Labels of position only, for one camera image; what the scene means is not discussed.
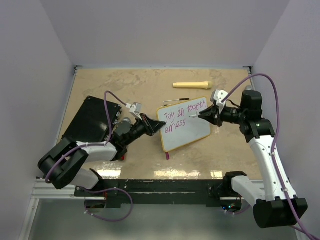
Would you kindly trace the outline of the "yellow framed whiteboard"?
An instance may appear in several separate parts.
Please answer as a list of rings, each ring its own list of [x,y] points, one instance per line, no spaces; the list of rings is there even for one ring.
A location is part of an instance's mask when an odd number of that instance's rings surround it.
[[[163,106],[156,111],[157,119],[166,122],[160,130],[164,152],[171,152],[211,134],[211,126],[207,121],[189,117],[198,115],[207,107],[207,98],[199,97]]]

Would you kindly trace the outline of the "pink marker cap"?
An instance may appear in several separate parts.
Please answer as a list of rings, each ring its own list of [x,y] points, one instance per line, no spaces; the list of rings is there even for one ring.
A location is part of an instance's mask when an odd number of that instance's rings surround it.
[[[169,160],[170,159],[170,154],[168,152],[165,153],[166,159]]]

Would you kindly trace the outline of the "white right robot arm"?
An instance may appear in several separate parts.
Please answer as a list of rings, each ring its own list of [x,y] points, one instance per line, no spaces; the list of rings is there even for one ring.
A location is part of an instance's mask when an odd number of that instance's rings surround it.
[[[220,127],[223,123],[239,125],[240,132],[258,162],[264,189],[255,186],[242,171],[228,172],[222,185],[215,188],[216,195],[239,194],[253,208],[257,225],[262,228],[295,226],[308,209],[305,198],[299,198],[281,163],[275,145],[276,133],[271,122],[263,118],[261,93],[245,90],[239,106],[227,107],[228,93],[215,90],[212,105],[199,114],[199,118]]]

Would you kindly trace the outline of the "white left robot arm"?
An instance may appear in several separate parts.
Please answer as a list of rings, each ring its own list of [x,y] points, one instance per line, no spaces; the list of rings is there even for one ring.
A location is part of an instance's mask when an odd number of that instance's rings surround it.
[[[151,119],[144,113],[135,120],[132,124],[123,119],[103,142],[84,143],[63,138],[37,164],[45,176],[45,182],[58,190],[73,185],[86,189],[92,196],[99,196],[106,184],[96,170],[84,169],[84,163],[120,161],[128,152],[130,144],[143,135],[154,136],[166,125],[166,122]]]

